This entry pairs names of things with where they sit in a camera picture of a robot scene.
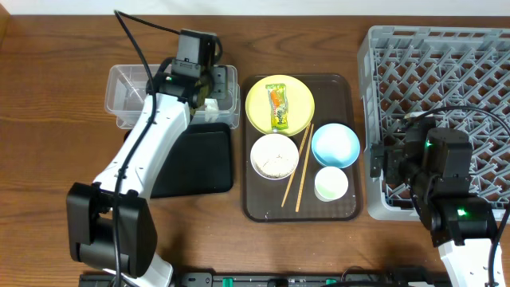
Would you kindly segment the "white tissue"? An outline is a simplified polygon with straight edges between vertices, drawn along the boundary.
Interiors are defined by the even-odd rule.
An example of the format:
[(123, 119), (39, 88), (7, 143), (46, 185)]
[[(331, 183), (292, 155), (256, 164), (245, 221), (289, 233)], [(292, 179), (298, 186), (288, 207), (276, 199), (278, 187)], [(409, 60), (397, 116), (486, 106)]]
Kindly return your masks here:
[(214, 98), (206, 98), (204, 102), (205, 113), (217, 113), (219, 112), (218, 100)]

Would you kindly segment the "light blue bowl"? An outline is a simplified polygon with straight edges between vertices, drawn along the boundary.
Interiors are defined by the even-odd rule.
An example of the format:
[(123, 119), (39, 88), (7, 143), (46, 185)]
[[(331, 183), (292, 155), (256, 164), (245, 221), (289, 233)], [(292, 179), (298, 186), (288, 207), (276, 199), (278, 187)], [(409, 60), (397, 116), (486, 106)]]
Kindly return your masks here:
[(360, 150), (358, 136), (344, 124), (325, 124), (312, 136), (312, 154), (324, 167), (350, 167)]

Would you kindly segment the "white green cup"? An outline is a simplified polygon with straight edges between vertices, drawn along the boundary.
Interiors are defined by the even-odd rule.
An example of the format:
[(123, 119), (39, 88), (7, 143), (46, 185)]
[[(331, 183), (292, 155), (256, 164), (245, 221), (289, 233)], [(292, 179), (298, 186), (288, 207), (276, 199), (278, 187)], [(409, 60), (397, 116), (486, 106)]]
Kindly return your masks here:
[(331, 202), (342, 198), (349, 186), (346, 174), (338, 167), (323, 167), (314, 179), (314, 192), (323, 202)]

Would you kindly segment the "green snack wrapper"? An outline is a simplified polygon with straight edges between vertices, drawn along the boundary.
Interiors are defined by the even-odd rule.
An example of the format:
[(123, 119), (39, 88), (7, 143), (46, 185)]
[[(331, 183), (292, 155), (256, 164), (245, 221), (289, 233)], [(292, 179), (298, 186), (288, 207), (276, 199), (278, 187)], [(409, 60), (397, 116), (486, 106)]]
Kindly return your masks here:
[(273, 132), (278, 132), (288, 128), (288, 100), (286, 96), (286, 85), (269, 84), (265, 86), (269, 104), (271, 106), (270, 122)]

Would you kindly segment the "yellow round plate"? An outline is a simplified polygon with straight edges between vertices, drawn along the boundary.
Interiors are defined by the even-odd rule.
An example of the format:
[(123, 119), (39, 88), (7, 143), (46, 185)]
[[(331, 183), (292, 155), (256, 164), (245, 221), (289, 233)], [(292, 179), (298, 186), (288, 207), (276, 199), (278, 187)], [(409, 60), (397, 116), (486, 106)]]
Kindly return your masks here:
[(295, 77), (272, 75), (262, 77), (248, 91), (245, 99), (245, 113), (249, 122), (264, 134), (273, 133), (270, 114), (272, 107), (267, 85), (284, 84), (288, 100), (288, 128), (278, 131), (286, 136), (294, 136), (303, 131), (312, 121), (315, 101), (308, 86)]

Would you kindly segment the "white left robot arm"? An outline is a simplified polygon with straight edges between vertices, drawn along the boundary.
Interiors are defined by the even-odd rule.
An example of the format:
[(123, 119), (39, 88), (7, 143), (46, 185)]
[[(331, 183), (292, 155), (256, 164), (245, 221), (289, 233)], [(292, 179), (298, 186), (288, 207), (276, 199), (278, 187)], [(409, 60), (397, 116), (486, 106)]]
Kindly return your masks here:
[(123, 146), (92, 183), (74, 183), (67, 194), (71, 258), (112, 273), (115, 286), (171, 283), (148, 202), (172, 146), (213, 92), (221, 56), (216, 34), (181, 30), (176, 57), (147, 74), (143, 109)]

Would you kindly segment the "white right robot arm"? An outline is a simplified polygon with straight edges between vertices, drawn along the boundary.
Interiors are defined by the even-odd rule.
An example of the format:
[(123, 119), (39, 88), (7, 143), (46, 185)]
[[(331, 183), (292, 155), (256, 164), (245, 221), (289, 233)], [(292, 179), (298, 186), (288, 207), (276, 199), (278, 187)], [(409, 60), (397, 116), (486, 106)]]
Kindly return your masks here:
[(503, 286), (501, 222), (491, 205), (470, 192), (473, 149), (465, 132), (417, 126), (403, 147), (370, 147), (370, 176), (407, 185), (451, 284)]

